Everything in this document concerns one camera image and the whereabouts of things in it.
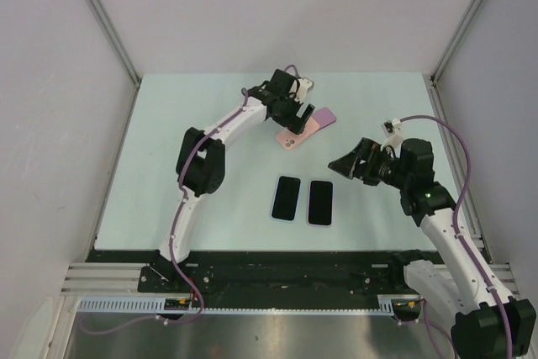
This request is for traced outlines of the pink phone case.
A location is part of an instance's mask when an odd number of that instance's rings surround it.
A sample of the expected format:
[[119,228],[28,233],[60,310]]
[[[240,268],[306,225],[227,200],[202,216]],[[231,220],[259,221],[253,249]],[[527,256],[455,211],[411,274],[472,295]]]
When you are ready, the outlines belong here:
[[291,131],[284,129],[276,135],[276,141],[285,150],[292,150],[295,147],[301,145],[308,137],[313,135],[319,130],[319,123],[310,118],[301,134],[296,135]]

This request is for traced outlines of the purple phone case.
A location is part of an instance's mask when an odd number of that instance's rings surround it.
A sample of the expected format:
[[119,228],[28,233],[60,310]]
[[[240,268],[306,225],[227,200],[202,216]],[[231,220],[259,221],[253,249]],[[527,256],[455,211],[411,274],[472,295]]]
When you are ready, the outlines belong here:
[[334,113],[327,107],[316,110],[312,115],[312,119],[318,124],[319,129],[324,129],[337,120]]

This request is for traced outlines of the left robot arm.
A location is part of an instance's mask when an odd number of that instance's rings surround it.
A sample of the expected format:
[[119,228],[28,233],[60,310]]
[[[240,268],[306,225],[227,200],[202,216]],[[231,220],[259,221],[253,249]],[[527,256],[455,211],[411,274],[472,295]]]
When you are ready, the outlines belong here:
[[304,132],[314,112],[306,97],[314,82],[299,75],[294,65],[276,69],[262,84],[243,88],[242,100],[232,112],[205,129],[189,128],[183,137],[176,164],[180,192],[171,228],[151,265],[156,281],[167,291],[180,289],[186,281],[178,266],[188,258],[197,213],[204,199],[222,185],[226,152],[249,129],[268,119],[295,135]]

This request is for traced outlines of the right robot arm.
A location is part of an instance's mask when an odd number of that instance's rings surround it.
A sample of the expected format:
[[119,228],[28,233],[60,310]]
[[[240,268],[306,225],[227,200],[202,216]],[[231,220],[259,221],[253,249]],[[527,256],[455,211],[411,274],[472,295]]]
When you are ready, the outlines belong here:
[[399,155],[390,147],[363,138],[328,168],[369,186],[383,182],[400,193],[405,215],[433,243],[446,279],[429,261],[413,252],[412,260],[388,271],[388,284],[398,293],[418,292],[450,329],[461,358],[516,358],[530,348],[537,313],[527,299],[517,299],[499,280],[459,224],[456,202],[435,180],[434,153],[427,140],[409,138]]

